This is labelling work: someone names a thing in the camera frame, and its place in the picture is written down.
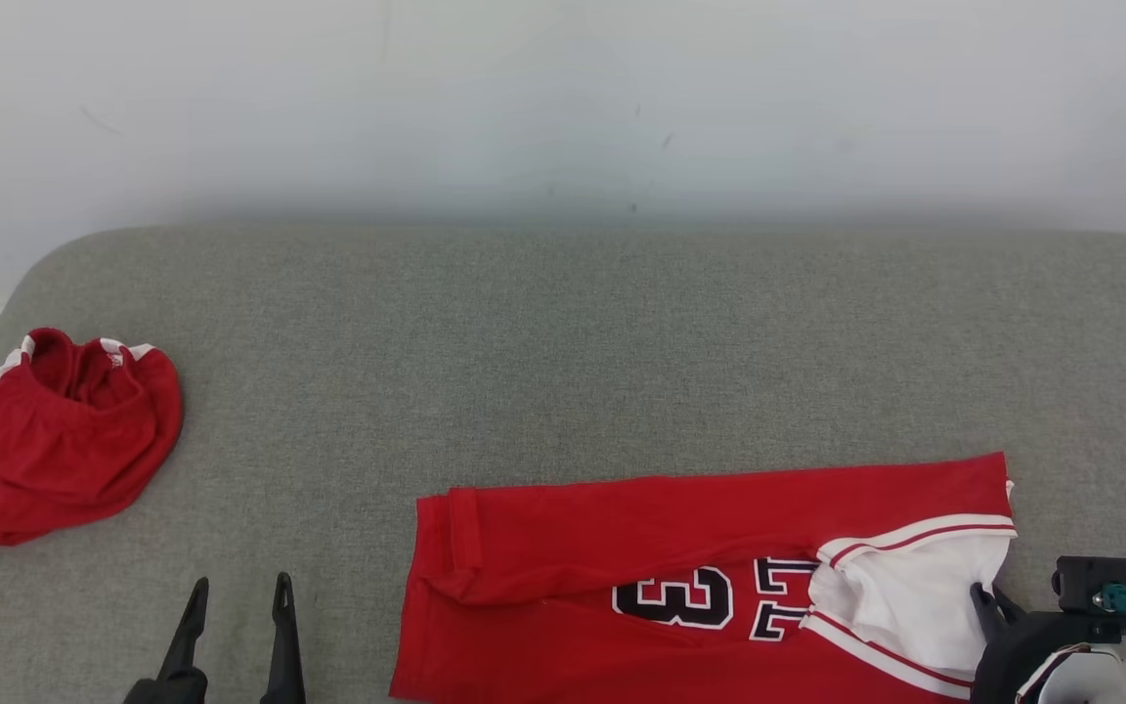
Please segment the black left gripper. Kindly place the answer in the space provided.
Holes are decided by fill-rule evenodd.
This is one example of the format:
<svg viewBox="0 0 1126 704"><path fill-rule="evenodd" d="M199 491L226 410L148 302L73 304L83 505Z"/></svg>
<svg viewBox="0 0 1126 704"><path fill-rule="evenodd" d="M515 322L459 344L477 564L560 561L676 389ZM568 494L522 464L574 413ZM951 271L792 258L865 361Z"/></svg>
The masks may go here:
<svg viewBox="0 0 1126 704"><path fill-rule="evenodd" d="M182 620L157 679L138 679L129 687L124 703L205 703L209 681L194 663L196 645L206 624L209 580L200 578L194 583L191 597L185 606ZM309 703L304 669L301 663L298 615L293 580L287 572L279 572L272 598L272 623L276 629L269 676L260 703Z"/></svg>

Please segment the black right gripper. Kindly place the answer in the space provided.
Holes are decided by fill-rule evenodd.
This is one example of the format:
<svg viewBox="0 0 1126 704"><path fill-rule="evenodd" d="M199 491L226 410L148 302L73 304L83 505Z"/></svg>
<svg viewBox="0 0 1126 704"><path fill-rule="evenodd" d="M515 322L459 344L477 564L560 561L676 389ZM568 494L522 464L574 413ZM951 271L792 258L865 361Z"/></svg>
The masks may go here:
<svg viewBox="0 0 1126 704"><path fill-rule="evenodd" d="M1015 703L1031 690L1042 665L1081 644L1114 644L1116 620L1072 612L1026 612L1001 589L969 586L984 650L975 668L971 703Z"/></svg>

